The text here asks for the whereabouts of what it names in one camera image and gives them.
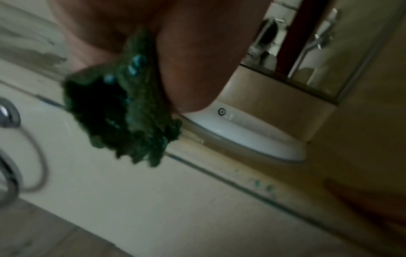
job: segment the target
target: mirror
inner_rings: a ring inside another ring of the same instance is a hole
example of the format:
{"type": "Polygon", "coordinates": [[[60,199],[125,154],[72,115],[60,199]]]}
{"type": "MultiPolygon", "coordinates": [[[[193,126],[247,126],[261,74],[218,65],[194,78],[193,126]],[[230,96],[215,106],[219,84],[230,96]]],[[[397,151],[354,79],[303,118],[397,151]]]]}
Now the mirror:
{"type": "Polygon", "coordinates": [[[241,65],[337,103],[402,0],[275,0],[241,65]]]}

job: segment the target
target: floor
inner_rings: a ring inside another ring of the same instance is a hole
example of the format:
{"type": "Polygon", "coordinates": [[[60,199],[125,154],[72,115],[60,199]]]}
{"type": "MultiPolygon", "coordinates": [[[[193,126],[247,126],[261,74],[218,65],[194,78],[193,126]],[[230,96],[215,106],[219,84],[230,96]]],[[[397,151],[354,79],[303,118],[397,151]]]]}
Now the floor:
{"type": "Polygon", "coordinates": [[[30,203],[0,210],[1,257],[130,257],[113,244],[30,203]]]}

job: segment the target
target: green lumpy mass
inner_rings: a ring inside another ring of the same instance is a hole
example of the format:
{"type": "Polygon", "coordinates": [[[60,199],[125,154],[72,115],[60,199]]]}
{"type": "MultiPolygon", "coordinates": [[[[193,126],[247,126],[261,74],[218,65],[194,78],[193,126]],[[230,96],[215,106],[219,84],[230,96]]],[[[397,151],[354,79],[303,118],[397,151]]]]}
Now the green lumpy mass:
{"type": "Polygon", "coordinates": [[[67,111],[96,148],[109,148],[133,163],[159,165],[166,146],[178,139],[182,122],[172,119],[159,73],[154,38],[140,29],[120,58],[66,78],[67,111]]]}

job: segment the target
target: small circular logo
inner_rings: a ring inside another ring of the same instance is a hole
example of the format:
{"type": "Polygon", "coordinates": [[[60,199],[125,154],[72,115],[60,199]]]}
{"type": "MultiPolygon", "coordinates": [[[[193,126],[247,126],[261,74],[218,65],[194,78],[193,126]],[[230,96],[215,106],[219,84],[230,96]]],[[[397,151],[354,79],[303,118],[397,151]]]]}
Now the small circular logo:
{"type": "Polygon", "coordinates": [[[219,109],[219,115],[223,116],[225,114],[225,109],[224,108],[220,108],[219,109]]]}

